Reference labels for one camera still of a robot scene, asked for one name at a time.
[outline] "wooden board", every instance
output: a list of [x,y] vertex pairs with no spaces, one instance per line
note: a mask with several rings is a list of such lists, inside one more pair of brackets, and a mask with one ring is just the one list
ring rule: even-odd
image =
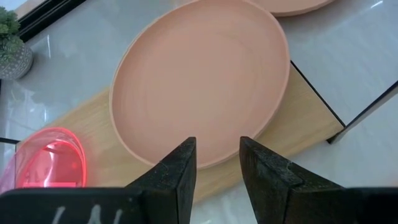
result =
[[[70,129],[85,148],[88,186],[125,186],[150,167],[139,162],[118,141],[109,117],[109,89],[56,120],[50,126]],[[326,140],[343,127],[292,66],[289,86],[275,119],[257,140],[283,156],[291,156]],[[241,181],[239,157],[201,170],[195,201]]]

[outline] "red translucent container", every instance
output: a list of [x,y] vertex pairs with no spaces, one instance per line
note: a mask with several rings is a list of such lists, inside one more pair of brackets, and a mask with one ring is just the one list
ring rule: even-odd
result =
[[0,193],[24,187],[85,187],[86,159],[78,138],[46,128],[21,143],[0,179]]

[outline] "plate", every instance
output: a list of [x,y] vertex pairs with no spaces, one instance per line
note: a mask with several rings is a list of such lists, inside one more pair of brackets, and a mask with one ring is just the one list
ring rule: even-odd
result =
[[334,0],[250,0],[274,16],[296,16],[319,9]]
[[240,0],[192,2],[130,45],[111,87],[111,120],[146,164],[195,136],[198,168],[213,166],[269,124],[289,69],[285,35],[269,12]]

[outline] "white marble surface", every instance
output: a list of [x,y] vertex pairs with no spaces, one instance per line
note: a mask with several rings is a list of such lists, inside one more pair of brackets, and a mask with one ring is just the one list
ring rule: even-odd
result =
[[[111,83],[130,41],[173,1],[87,0],[29,41],[30,73],[3,82],[0,135],[23,139]],[[337,0],[280,19],[292,60],[344,122],[398,80],[398,1]],[[346,187],[396,185],[398,98],[342,141],[291,159]],[[5,147],[2,155],[9,156]],[[195,206],[192,223],[255,223],[243,184]]]

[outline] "black edge trim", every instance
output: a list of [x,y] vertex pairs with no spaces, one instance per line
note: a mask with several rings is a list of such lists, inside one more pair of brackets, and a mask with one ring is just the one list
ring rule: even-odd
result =
[[333,116],[338,120],[338,122],[345,128],[346,125],[345,123],[337,116],[335,111],[329,106],[329,104],[322,98],[322,96],[317,92],[317,90],[313,87],[313,85],[307,80],[307,78],[304,76],[304,74],[300,71],[300,69],[294,64],[293,61],[290,61],[293,67],[299,72],[299,74],[303,77],[303,79],[307,82],[307,84],[311,87],[311,89],[317,94],[319,99],[322,100],[323,104],[326,105],[326,107],[330,110],[330,112],[333,114]]
[[27,42],[86,0],[46,0],[19,19],[18,36]]

